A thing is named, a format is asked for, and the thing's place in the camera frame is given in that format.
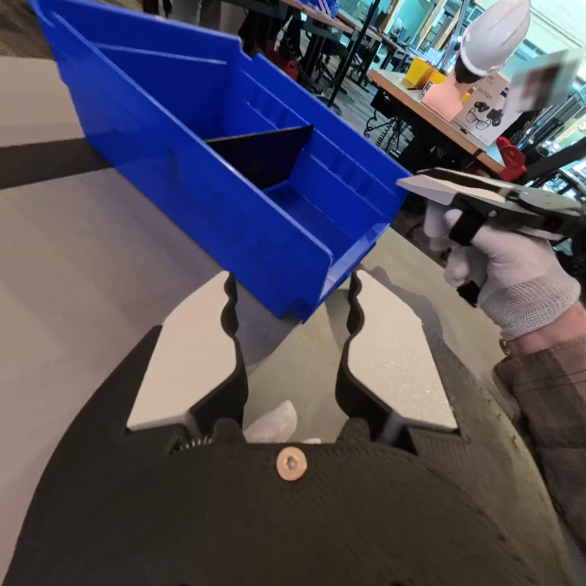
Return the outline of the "mannequin head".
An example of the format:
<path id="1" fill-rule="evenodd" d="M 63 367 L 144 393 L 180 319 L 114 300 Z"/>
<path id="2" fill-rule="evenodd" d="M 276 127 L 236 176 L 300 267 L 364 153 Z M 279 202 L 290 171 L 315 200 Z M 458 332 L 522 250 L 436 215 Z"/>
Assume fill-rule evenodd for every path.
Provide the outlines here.
<path id="1" fill-rule="evenodd" d="M 473 83 L 458 83 L 455 71 L 445 76 L 435 70 L 422 92 L 421 103 L 446 122 L 451 122 L 463 109 L 465 95 L 472 91 Z"/>

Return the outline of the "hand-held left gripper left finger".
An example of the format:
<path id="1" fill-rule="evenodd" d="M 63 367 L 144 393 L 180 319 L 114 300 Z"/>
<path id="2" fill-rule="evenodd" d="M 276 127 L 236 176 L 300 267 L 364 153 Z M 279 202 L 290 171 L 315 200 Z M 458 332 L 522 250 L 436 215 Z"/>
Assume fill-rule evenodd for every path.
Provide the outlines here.
<path id="1" fill-rule="evenodd" d="M 233 273 L 218 273 L 163 321 L 130 411 L 127 428 L 179 424 L 211 433 L 218 419 L 243 423 L 248 383 L 236 338 Z"/>

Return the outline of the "red black office chair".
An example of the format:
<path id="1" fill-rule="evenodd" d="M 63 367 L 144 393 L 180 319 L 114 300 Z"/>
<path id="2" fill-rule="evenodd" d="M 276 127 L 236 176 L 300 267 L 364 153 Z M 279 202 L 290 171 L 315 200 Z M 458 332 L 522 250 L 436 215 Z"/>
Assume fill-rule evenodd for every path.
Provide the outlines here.
<path id="1" fill-rule="evenodd" d="M 499 173 L 501 180 L 515 183 L 526 174 L 526 157 L 507 138 L 500 136 L 496 146 L 503 161 L 503 170 Z"/>

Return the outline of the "yellow plastic bin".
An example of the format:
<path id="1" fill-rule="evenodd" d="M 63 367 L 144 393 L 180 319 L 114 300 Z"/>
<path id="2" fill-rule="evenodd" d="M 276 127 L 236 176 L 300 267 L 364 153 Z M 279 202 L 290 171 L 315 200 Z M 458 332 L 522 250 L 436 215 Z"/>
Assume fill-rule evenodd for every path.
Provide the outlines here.
<path id="1" fill-rule="evenodd" d="M 402 85 L 408 90 L 423 90 L 434 73 L 436 73 L 434 65 L 415 56 L 402 80 Z"/>

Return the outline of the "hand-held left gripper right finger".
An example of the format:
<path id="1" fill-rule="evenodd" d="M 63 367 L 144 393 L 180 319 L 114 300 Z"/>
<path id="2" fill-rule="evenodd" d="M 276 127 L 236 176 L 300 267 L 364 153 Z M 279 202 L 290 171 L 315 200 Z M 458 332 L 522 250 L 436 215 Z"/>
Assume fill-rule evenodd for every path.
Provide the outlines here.
<path id="1" fill-rule="evenodd" d="M 399 436 L 413 427 L 452 434 L 458 429 L 421 319 L 363 270 L 348 294 L 349 337 L 336 379 L 336 402 L 362 419 L 371 436 Z"/>

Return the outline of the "red storage crate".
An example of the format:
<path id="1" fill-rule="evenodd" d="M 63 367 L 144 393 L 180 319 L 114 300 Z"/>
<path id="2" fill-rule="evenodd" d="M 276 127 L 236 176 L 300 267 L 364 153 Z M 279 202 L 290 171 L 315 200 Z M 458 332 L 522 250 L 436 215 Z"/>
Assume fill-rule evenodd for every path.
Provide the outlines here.
<path id="1" fill-rule="evenodd" d="M 272 41 L 266 42 L 265 56 L 269 62 L 279 68 L 284 74 L 293 81 L 297 81 L 299 69 L 294 59 L 284 57 L 276 48 Z"/>

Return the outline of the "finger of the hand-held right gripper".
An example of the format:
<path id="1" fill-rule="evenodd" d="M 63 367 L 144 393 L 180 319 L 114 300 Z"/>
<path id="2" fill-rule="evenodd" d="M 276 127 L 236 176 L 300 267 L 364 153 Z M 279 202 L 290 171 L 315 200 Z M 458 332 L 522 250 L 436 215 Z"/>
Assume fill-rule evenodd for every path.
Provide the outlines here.
<path id="1" fill-rule="evenodd" d="M 458 209 L 509 209 L 509 184 L 470 174 L 417 174 L 397 180 L 397 186 Z"/>
<path id="2" fill-rule="evenodd" d="M 467 173 L 433 168 L 431 174 Z M 492 222 L 507 231 L 537 231 L 548 240 L 580 236 L 585 231 L 585 210 L 579 202 L 546 190 L 504 183 L 509 184 L 505 196 L 509 209 L 454 209 L 480 213 L 485 217 L 484 225 Z"/>

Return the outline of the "white hard hat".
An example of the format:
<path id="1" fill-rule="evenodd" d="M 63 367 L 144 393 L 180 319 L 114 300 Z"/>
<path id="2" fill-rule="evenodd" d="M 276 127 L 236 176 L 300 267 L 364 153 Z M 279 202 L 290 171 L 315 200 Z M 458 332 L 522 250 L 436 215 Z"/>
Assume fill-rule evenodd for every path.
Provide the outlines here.
<path id="1" fill-rule="evenodd" d="M 530 7 L 530 1 L 498 1 L 466 28 L 454 67 L 458 84 L 502 70 L 526 37 Z"/>

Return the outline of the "background office desk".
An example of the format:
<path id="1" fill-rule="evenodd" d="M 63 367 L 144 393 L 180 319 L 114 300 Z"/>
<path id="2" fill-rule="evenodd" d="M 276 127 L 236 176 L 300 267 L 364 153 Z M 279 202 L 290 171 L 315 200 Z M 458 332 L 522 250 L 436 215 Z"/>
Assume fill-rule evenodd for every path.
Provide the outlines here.
<path id="1" fill-rule="evenodd" d="M 335 97 L 342 80 L 364 46 L 359 83 L 385 39 L 381 29 L 371 26 L 379 2 L 370 5 L 366 20 L 340 10 L 337 1 L 226 1 L 245 16 L 238 29 L 247 55 L 265 56 L 272 41 L 284 56 L 297 62 L 297 83 L 308 89 L 337 114 Z M 370 41 L 366 48 L 366 39 Z"/>
<path id="2" fill-rule="evenodd" d="M 479 142 L 470 132 L 465 131 L 454 121 L 447 122 L 428 106 L 421 104 L 421 92 L 408 90 L 402 80 L 404 74 L 372 69 L 368 74 L 370 80 L 380 86 L 386 93 L 399 100 L 417 118 L 425 120 L 442 135 L 446 136 L 452 143 L 457 144 L 468 154 L 477 159 L 484 167 L 499 174 L 504 170 L 505 165 L 500 152 L 495 144 L 485 146 Z"/>

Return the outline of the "white product box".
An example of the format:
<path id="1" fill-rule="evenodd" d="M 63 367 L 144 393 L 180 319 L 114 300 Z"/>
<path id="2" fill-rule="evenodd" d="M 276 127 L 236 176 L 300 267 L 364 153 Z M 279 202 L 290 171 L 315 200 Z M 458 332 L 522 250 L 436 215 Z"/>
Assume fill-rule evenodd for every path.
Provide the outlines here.
<path id="1" fill-rule="evenodd" d="M 518 119 L 506 106 L 510 80 L 498 73 L 482 79 L 464 103 L 461 127 L 484 147 L 489 147 Z"/>

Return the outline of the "blue plastic bin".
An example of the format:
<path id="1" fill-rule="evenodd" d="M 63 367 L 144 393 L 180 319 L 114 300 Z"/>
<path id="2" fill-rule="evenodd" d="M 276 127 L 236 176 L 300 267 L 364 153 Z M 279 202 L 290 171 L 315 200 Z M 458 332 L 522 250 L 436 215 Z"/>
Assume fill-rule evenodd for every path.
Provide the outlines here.
<path id="1" fill-rule="evenodd" d="M 276 317 L 307 320 L 411 174 L 229 34 L 31 1 L 91 146 Z"/>

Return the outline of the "person's right hand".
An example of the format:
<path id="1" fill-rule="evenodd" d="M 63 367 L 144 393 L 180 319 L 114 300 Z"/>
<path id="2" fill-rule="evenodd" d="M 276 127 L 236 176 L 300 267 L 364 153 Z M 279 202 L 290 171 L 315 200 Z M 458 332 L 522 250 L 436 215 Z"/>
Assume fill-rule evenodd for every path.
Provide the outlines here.
<path id="1" fill-rule="evenodd" d="M 483 225 L 467 247 L 449 232 L 462 212 L 429 204 L 424 232 L 451 253 L 446 282 L 479 287 L 478 306 L 501 330 L 512 355 L 527 355 L 585 336 L 580 284 L 559 264 L 547 240 Z"/>

